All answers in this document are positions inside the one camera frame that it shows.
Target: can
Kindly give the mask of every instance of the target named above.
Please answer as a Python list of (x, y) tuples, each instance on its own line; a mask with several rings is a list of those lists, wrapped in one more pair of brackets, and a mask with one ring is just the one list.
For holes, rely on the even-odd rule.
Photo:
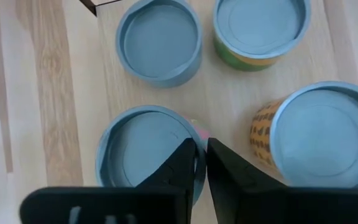
[(205, 138), (208, 138), (200, 136), (197, 128), (162, 106), (138, 106), (123, 112), (109, 125), (99, 142), (96, 155), (98, 184), (135, 187), (153, 174), (186, 138), (193, 138), (197, 145), (195, 203), (204, 186)]
[(122, 17), (116, 50), (127, 72), (155, 87), (170, 88), (198, 71), (201, 37), (200, 21), (184, 0), (141, 0)]
[(250, 145), (291, 185), (358, 187), (358, 86), (320, 82), (266, 104)]
[(299, 43), (310, 14), (310, 0), (216, 0), (215, 51), (238, 70), (263, 70)]

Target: wood grain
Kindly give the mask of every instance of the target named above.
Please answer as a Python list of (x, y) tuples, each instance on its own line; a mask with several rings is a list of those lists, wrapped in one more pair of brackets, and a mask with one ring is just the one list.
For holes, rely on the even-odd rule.
[[(214, 52), (214, 1), (188, 0), (203, 28), (203, 62), (188, 83), (167, 90), (130, 76), (116, 55), (118, 23), (135, 1), (103, 4), (95, 17), (79, 0), (0, 0), (0, 223), (18, 223), (17, 209), (33, 190), (96, 185), (102, 132), (138, 105), (162, 105), (200, 120), (283, 181), (250, 151), (254, 113), (310, 83), (358, 83), (358, 1), (311, 1), (311, 24), (301, 43), (271, 68), (244, 73)], [(192, 222), (217, 223), (208, 182)]]

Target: wooden table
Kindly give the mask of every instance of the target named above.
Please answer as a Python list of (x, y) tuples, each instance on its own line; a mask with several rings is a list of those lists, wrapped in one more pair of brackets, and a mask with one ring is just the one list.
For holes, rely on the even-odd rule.
[[(268, 174), (249, 149), (251, 117), (264, 103), (322, 81), (358, 84), (358, 1), (312, 0), (300, 45), (262, 72), (226, 66), (212, 46), (214, 1), (188, 0), (203, 26), (198, 74), (158, 90), (127, 74), (115, 52), (121, 16), (135, 0), (96, 8), (79, 0), (0, 0), (0, 223), (48, 185), (96, 185), (95, 151), (109, 122), (137, 105), (171, 108)], [(193, 223), (216, 223), (208, 183)]]

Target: orange patterned label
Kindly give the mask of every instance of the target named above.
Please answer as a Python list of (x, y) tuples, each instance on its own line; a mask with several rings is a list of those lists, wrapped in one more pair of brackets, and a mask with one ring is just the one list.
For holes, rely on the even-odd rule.
[(268, 103), (258, 110), (252, 119), (250, 128), (250, 144), (254, 154), (266, 165), (277, 170), (270, 152), (270, 127), (284, 99)]

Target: food can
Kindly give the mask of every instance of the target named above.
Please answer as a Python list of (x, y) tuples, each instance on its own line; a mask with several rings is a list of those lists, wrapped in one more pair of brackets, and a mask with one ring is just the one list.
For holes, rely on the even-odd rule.
[(250, 145), (291, 185), (358, 187), (358, 86), (320, 82), (266, 104)]
[(263, 70), (299, 43), (310, 14), (310, 0), (216, 0), (215, 50), (233, 68)]
[(201, 25), (185, 0), (141, 0), (122, 17), (116, 50), (124, 69), (159, 87), (190, 80), (201, 65)]
[(195, 203), (204, 186), (208, 132), (162, 106), (138, 106), (120, 114), (102, 135), (96, 179), (103, 187), (135, 187), (153, 174), (186, 139), (197, 145)]

